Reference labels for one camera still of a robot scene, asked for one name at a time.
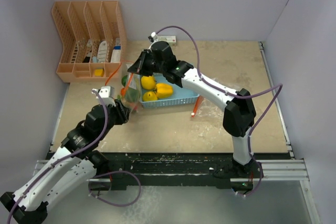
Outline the clear zip bag orange zipper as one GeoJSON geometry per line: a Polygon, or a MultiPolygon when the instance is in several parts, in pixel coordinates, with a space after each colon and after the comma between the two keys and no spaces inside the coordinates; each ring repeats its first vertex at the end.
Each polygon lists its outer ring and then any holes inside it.
{"type": "Polygon", "coordinates": [[[140,76],[128,72],[134,64],[131,60],[105,63],[104,70],[107,80],[106,86],[114,87],[114,98],[120,99],[122,103],[135,113],[140,107],[141,82],[140,76]]]}

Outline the green orange fruit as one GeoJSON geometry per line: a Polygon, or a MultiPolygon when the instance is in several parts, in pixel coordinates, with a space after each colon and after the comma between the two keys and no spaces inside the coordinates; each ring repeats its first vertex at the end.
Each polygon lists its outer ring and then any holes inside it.
{"type": "Polygon", "coordinates": [[[127,88],[124,93],[124,98],[129,103],[138,103],[140,99],[140,92],[137,89],[127,88]]]}

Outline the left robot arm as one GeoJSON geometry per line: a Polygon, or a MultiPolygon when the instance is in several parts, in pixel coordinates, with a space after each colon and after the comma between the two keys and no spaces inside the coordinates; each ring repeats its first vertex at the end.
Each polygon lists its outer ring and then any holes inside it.
{"type": "Polygon", "coordinates": [[[1,195],[1,203],[9,212],[7,222],[43,223],[51,205],[67,190],[84,179],[104,177],[109,161],[96,148],[114,126],[127,123],[130,111],[119,99],[95,105],[29,182],[1,195]]]}

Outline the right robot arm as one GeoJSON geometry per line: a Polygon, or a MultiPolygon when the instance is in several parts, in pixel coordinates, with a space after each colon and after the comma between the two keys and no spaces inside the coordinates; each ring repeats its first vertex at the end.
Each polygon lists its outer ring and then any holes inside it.
{"type": "Polygon", "coordinates": [[[140,76],[162,74],[169,83],[192,90],[216,105],[224,113],[223,128],[232,136],[234,173],[238,177],[251,173],[254,154],[250,137],[256,110],[248,90],[235,91],[202,75],[192,64],[178,60],[163,41],[142,50],[128,72],[140,76]]]}

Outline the white blue packet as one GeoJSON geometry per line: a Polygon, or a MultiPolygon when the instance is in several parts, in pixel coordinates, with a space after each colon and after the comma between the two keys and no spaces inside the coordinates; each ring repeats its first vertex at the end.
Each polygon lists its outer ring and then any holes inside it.
{"type": "Polygon", "coordinates": [[[117,63],[121,61],[121,39],[116,38],[113,46],[110,63],[117,63]]]}

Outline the small yellow pear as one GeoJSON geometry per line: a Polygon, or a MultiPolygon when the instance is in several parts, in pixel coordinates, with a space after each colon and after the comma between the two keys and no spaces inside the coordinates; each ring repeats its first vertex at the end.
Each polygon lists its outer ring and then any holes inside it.
{"type": "Polygon", "coordinates": [[[142,96],[144,102],[151,102],[158,100],[158,97],[154,91],[148,91],[142,96]]]}

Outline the yellow bell pepper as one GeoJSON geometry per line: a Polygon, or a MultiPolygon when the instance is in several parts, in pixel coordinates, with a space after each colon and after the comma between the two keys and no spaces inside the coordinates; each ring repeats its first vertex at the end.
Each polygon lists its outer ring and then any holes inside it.
{"type": "Polygon", "coordinates": [[[157,83],[154,92],[158,99],[165,99],[173,95],[173,87],[166,83],[157,83]]]}

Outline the white striped packet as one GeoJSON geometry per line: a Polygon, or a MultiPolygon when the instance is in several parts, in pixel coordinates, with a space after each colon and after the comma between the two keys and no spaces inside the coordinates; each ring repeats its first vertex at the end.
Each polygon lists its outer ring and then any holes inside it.
{"type": "Polygon", "coordinates": [[[100,45],[98,47],[97,62],[99,62],[99,63],[105,62],[107,54],[108,54],[108,44],[104,40],[100,43],[100,45]]]}

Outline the yellow block in organizer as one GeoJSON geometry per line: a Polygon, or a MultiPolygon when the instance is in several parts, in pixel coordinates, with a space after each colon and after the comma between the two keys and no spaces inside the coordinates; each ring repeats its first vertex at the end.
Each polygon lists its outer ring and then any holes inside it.
{"type": "Polygon", "coordinates": [[[93,74],[94,74],[94,77],[103,77],[104,69],[95,69],[93,74]]]}

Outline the small white green box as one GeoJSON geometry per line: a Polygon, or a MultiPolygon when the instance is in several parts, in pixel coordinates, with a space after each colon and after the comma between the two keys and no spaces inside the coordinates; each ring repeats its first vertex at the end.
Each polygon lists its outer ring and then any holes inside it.
{"type": "Polygon", "coordinates": [[[177,43],[176,36],[158,35],[157,38],[158,38],[159,41],[167,42],[170,46],[176,46],[176,43],[177,43]]]}

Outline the blue plastic basket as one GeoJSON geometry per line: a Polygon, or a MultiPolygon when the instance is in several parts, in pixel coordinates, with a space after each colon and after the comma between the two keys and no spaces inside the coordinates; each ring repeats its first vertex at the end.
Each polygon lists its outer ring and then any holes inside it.
{"type": "Polygon", "coordinates": [[[141,87],[140,103],[144,108],[159,108],[164,106],[193,104],[199,97],[199,94],[192,90],[180,88],[175,84],[169,83],[160,73],[154,73],[153,75],[157,83],[165,83],[171,85],[173,87],[173,94],[170,97],[164,99],[158,99],[154,101],[144,101],[142,97],[149,90],[146,90],[143,87],[141,87]]]}

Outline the black white packet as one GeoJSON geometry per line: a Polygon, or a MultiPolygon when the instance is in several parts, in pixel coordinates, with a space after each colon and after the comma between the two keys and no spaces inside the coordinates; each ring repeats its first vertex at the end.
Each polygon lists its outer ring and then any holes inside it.
{"type": "Polygon", "coordinates": [[[89,39],[86,44],[85,56],[82,60],[82,63],[89,63],[92,55],[92,40],[89,39]]]}

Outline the orange plastic file organizer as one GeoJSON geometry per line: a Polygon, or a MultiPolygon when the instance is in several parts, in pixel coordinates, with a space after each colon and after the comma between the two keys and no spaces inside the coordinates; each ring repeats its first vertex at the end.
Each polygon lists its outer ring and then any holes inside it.
{"type": "Polygon", "coordinates": [[[57,1],[51,14],[63,45],[56,71],[63,82],[121,74],[128,39],[119,1],[57,1]]]}

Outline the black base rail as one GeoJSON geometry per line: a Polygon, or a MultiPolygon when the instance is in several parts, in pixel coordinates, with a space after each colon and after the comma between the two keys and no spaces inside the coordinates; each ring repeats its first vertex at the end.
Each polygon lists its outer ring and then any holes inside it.
{"type": "Polygon", "coordinates": [[[127,186],[211,186],[218,189],[251,191],[260,179],[260,162],[246,165],[231,153],[112,153],[92,158],[96,175],[106,178],[113,190],[127,186]]]}

